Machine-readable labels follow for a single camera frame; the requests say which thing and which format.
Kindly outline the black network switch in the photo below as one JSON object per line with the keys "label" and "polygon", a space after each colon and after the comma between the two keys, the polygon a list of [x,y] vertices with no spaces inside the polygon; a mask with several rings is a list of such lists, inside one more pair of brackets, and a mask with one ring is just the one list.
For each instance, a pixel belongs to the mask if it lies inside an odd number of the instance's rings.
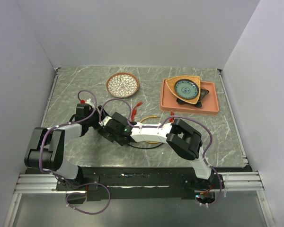
{"label": "black network switch", "polygon": [[118,131],[112,129],[109,126],[103,126],[98,130],[98,134],[104,137],[106,140],[110,142],[116,142],[120,146],[123,146],[123,141],[118,133]]}

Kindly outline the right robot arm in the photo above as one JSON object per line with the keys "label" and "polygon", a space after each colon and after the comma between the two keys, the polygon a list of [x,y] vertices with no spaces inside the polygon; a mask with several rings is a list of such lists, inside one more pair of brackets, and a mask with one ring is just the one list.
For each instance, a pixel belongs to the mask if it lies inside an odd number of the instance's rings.
{"label": "right robot arm", "polygon": [[121,146],[146,141],[168,144],[179,157],[192,162],[198,185],[209,188],[214,177],[204,155],[202,135],[184,120],[185,117],[175,116],[173,122],[144,124],[130,122],[123,116],[107,116],[99,124],[108,138]]}

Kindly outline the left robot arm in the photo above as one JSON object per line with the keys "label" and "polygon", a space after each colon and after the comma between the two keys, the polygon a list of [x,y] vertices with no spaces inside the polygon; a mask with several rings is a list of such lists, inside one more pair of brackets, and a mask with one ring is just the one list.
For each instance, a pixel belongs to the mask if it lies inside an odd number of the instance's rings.
{"label": "left robot arm", "polygon": [[84,185],[82,168],[67,161],[64,146],[71,139],[84,136],[90,127],[98,130],[98,122],[97,108],[79,103],[70,122],[51,128],[34,128],[24,158],[26,167],[64,178],[73,190],[81,189]]}

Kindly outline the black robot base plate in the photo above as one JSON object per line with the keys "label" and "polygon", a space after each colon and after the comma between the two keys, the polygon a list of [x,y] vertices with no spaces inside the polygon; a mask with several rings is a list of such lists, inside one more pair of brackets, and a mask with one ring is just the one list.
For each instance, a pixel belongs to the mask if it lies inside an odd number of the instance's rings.
{"label": "black robot base plate", "polygon": [[222,175],[210,171],[209,179],[198,179],[191,167],[83,167],[80,181],[59,179],[59,192],[81,192],[87,201],[103,199],[195,199],[195,192],[224,189]]}

